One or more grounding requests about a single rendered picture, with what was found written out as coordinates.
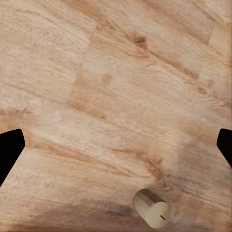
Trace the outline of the pillar candle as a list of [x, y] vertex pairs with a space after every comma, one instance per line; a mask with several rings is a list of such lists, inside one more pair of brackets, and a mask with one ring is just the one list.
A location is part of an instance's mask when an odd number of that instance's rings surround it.
[[133, 198], [133, 209], [154, 229], [164, 227], [169, 221], [171, 210], [167, 202], [150, 191], [142, 189]]

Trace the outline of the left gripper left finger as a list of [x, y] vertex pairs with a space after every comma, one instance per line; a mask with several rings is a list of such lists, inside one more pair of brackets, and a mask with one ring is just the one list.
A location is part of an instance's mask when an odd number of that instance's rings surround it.
[[20, 128], [0, 134], [0, 187], [24, 147], [24, 135]]

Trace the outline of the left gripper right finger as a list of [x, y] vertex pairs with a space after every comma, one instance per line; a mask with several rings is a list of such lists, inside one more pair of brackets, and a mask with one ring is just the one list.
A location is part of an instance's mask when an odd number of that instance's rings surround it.
[[222, 128], [218, 134], [217, 147], [232, 167], [232, 130]]

